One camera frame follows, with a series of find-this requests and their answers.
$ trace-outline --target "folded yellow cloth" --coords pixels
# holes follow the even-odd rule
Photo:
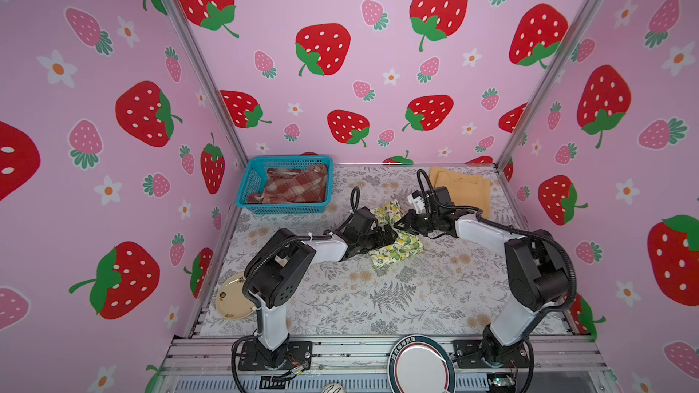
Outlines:
[[[469,175],[432,167],[430,182],[434,188],[446,187],[454,205],[476,206],[483,210],[483,217],[490,216],[490,180],[483,175]]]

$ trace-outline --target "floral tablecloth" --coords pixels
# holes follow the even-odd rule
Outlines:
[[[242,210],[217,286],[242,271],[255,253],[281,227],[297,234],[321,234],[337,227],[350,213],[350,192],[362,189],[361,206],[375,208],[418,189],[417,166],[335,167],[331,203],[323,214],[255,215]],[[513,224],[514,215],[493,169],[448,167],[492,180],[491,219]],[[368,255],[345,262],[310,266],[288,302],[291,334],[480,334],[510,297],[505,258],[473,242],[423,238],[424,252],[375,269]],[[201,336],[238,336],[256,328],[253,315],[228,320],[210,309]],[[558,313],[549,314],[534,334],[568,334]]]

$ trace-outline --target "plaid cloth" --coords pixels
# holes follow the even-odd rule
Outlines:
[[[325,202],[328,166],[316,164],[308,169],[267,169],[267,184],[262,193],[248,196],[248,204],[312,204]]]

